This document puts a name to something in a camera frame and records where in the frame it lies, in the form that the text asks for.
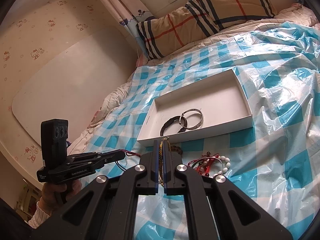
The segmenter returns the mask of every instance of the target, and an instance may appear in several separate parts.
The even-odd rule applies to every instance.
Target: triangular cutout
[[[247,226],[260,218],[259,213],[248,205],[236,192],[230,190],[229,197],[236,209],[240,222],[243,226]]]
[[[88,192],[82,199],[80,199],[73,207],[71,207],[62,217],[63,220],[79,226],[82,218],[90,204],[93,197],[93,192]]]

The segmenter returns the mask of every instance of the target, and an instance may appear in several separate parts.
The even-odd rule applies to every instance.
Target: blue and white checkered tablecloth
[[[219,152],[231,159],[228,178],[298,239],[319,209],[320,32],[286,22],[265,32],[236,35],[193,48],[157,66],[139,67],[128,97],[88,142],[86,151],[124,148],[145,153],[137,141],[154,98],[230,68],[243,86],[253,128],[176,144],[183,161]],[[120,163],[139,162],[129,157]],[[82,179],[118,176],[107,164]],[[140,196],[135,239],[188,239],[183,196]]]

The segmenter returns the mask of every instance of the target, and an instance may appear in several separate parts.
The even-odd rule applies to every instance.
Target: hand
[[[56,211],[60,205],[58,204],[54,192],[64,192],[67,190],[66,184],[55,185],[46,182],[42,187],[42,197],[39,200],[38,206],[49,216]],[[72,191],[66,195],[66,200],[68,201],[74,195],[76,195],[81,190],[81,182],[76,179],[72,182]]]

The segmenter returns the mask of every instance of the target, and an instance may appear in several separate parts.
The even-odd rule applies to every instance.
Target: camera lens
[[[63,129],[63,126],[61,127],[61,129],[60,129],[60,135],[61,135],[61,137],[64,135],[64,129]]]

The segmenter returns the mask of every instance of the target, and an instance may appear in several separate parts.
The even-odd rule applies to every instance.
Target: pillow
[[[190,42],[218,33],[197,0],[189,0],[165,17],[139,22],[137,28],[150,59],[165,57]]]
[[[198,0],[219,30],[248,20],[273,18],[277,11],[270,0]]]

